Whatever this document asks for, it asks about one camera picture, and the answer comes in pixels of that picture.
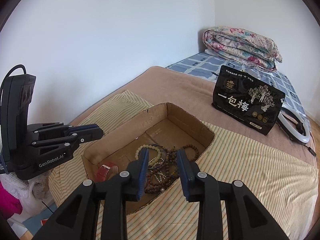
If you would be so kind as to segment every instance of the yellow striped cloth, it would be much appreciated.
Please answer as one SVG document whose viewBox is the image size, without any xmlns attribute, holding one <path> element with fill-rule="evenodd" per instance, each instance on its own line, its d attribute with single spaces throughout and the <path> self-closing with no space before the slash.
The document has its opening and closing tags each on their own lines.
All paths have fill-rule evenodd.
<svg viewBox="0 0 320 240">
<path fill-rule="evenodd" d="M 130 91 L 116 95 L 96 109 L 81 124 L 95 122 L 105 132 L 127 121 L 151 104 Z M 201 171 L 217 180 L 242 180 L 267 208 L 290 239 L 303 238 L 311 222 L 317 197 L 318 170 L 287 153 L 243 135 L 204 122 L 215 141 L 197 160 Z M 52 195 L 60 205 L 84 180 L 81 155 L 92 143 L 81 145 L 73 160 L 57 167 L 49 178 Z M 224 239 L 228 239 L 227 217 L 222 202 Z M 188 203 L 178 179 L 152 203 L 127 216 L 128 238 L 196 239 L 198 204 Z M 100 207 L 97 240 L 100 239 Z"/>
</svg>

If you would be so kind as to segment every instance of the blue gripper pad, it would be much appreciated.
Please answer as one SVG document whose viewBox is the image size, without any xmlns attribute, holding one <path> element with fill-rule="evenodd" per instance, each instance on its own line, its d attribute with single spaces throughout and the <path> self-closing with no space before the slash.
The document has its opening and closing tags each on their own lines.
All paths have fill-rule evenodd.
<svg viewBox="0 0 320 240">
<path fill-rule="evenodd" d="M 139 164 L 140 163 L 141 163 L 141 169 L 138 176 L 138 193 L 137 193 L 138 201 L 141 199 L 141 197 L 144 194 L 144 187 L 146 184 L 146 176 L 147 176 L 148 163 L 149 163 L 149 150 L 146 148 L 142 148 L 140 151 Z"/>
<path fill-rule="evenodd" d="M 177 166 L 179 170 L 183 195 L 188 201 L 190 196 L 189 186 L 195 181 L 195 176 L 192 172 L 190 162 L 186 156 L 186 152 L 184 149 L 179 149 L 177 152 Z"/>
<path fill-rule="evenodd" d="M 87 129 L 92 129 L 92 128 L 97 128 L 99 127 L 98 125 L 94 124 L 87 124 L 87 125 L 81 125 L 81 126 L 75 126 L 75 127 L 70 127 L 67 131 L 67 134 L 74 133 L 77 131 L 82 131 L 82 130 L 87 130 Z"/>
</svg>

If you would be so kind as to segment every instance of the white wall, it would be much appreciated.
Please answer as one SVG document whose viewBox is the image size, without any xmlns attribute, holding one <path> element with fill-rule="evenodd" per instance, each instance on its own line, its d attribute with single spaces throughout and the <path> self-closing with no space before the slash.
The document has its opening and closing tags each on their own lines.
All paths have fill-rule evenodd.
<svg viewBox="0 0 320 240">
<path fill-rule="evenodd" d="M 272 38 L 283 57 L 279 71 L 320 123 L 320 27 L 302 0 L 215 0 L 215 24 Z"/>
<path fill-rule="evenodd" d="M 0 33 L 0 79 L 24 64 L 37 76 L 29 123 L 70 122 L 149 67 L 198 53 L 213 1 L 22 0 Z"/>
</svg>

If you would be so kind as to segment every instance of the folded quilt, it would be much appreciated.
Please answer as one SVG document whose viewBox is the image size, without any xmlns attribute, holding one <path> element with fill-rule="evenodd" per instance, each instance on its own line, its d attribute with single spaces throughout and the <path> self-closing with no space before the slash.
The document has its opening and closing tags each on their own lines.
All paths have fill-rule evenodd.
<svg viewBox="0 0 320 240">
<path fill-rule="evenodd" d="M 220 56 L 265 72 L 276 71 L 276 62 L 282 62 L 272 39 L 245 29 L 215 26 L 204 32 L 203 42 Z"/>
</svg>

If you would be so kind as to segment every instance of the black cable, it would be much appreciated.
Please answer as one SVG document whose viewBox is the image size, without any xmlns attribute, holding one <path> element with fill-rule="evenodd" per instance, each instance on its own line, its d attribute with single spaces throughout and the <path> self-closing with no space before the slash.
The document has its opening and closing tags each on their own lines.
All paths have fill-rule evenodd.
<svg viewBox="0 0 320 240">
<path fill-rule="evenodd" d="M 53 214 L 53 211 L 41 200 L 41 202 L 51 211 L 51 213 Z"/>
<path fill-rule="evenodd" d="M 1 99 L 2 99 L 2 91 L 3 91 L 4 81 L 5 81 L 5 79 L 6 79 L 8 76 L 11 75 L 11 73 L 12 73 L 13 71 L 15 71 L 15 70 L 18 69 L 18 68 L 22 68 L 24 74 L 27 73 L 25 66 L 22 65 L 22 64 L 19 64 L 19 65 L 14 66 L 12 69 L 10 69 L 9 72 L 5 75 L 5 77 L 4 77 L 4 79 L 3 79 L 2 83 L 1 83 L 1 86 L 0 86 L 0 107 L 1 107 Z"/>
<path fill-rule="evenodd" d="M 304 145 L 304 146 L 307 147 L 307 148 L 308 148 L 308 151 L 309 151 L 314 157 L 317 158 L 316 152 L 315 152 L 311 147 L 308 147 L 307 145 Z"/>
</svg>

